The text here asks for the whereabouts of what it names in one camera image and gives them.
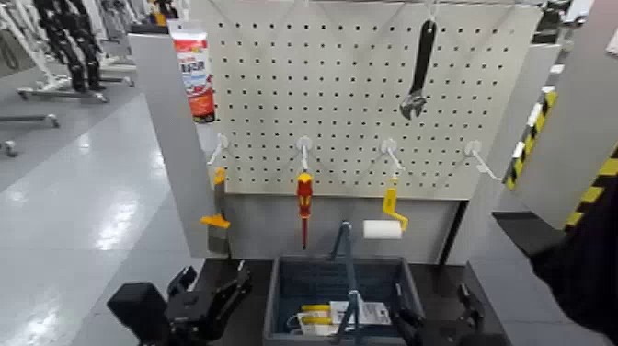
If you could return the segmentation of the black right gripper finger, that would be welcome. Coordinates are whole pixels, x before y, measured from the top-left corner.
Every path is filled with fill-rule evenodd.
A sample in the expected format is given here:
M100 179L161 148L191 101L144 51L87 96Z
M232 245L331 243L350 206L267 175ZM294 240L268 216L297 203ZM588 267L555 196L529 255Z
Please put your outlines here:
M485 322L483 303L465 283L459 284L457 294L459 302L463 305L463 313L459 316L459 320L474 331L482 331Z
M392 323L406 346L423 345L421 330L424 328L425 319L422 314L412 309L402 306L392 307Z

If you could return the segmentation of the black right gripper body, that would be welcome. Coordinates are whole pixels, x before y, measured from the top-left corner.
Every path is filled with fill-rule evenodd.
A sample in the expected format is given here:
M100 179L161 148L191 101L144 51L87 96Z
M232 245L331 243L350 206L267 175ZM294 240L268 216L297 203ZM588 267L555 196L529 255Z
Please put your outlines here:
M423 345L432 346L478 346L483 337L475 333L465 322L428 321L420 330Z

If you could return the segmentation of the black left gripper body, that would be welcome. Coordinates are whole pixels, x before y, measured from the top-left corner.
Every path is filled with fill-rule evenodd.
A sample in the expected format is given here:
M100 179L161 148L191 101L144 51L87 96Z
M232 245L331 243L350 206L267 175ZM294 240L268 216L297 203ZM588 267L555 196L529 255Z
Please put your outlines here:
M180 291L168 295L166 319L167 345L208 345L222 337L225 321L220 317L228 293L216 290Z

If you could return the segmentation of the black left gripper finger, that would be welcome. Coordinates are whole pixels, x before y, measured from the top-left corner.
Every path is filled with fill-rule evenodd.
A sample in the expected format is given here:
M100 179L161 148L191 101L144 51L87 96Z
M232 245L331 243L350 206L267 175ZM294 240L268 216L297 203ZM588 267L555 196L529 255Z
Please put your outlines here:
M192 266L184 267L168 284L167 295L173 297L177 294L186 292L195 282L197 272Z
M236 268L236 276L214 294L211 311L214 320L228 320L235 308L251 291L251 271L246 262L241 260Z

